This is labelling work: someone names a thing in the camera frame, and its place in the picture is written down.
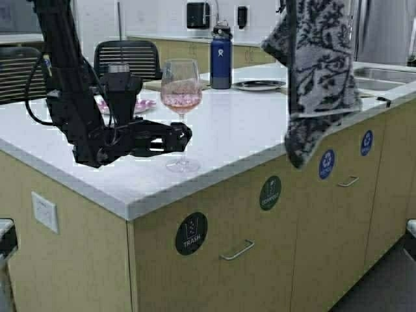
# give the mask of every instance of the patterned towel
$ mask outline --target patterned towel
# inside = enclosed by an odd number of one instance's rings
[[[325,132],[362,103],[352,75],[345,0],[286,0],[283,6],[281,23],[262,48],[289,68],[285,147],[302,168]]]

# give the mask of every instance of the soap dispenser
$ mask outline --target soap dispenser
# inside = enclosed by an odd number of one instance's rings
[[[239,6],[238,13],[237,13],[237,21],[239,24],[239,28],[243,29],[247,26],[247,19],[248,19],[248,8],[247,6]]]

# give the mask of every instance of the glass stem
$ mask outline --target glass stem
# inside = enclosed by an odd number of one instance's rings
[[[181,122],[182,124],[185,124],[185,115],[184,114],[179,114],[179,122]],[[182,153],[181,158],[179,160],[180,164],[186,164],[187,163],[187,157],[186,157],[186,150]]]

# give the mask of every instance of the paper towel dispenser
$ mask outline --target paper towel dispenser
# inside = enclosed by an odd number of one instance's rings
[[[187,3],[188,29],[208,29],[211,22],[211,7],[204,2]]]

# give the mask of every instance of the chair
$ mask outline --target chair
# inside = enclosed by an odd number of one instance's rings
[[[27,79],[40,55],[33,47],[0,47],[0,105],[25,100]],[[29,99],[46,98],[44,62],[35,71]]]
[[[156,45],[149,41],[108,41],[96,48],[94,69],[101,77],[111,63],[123,62],[130,66],[133,75],[144,82],[161,80],[162,72]]]

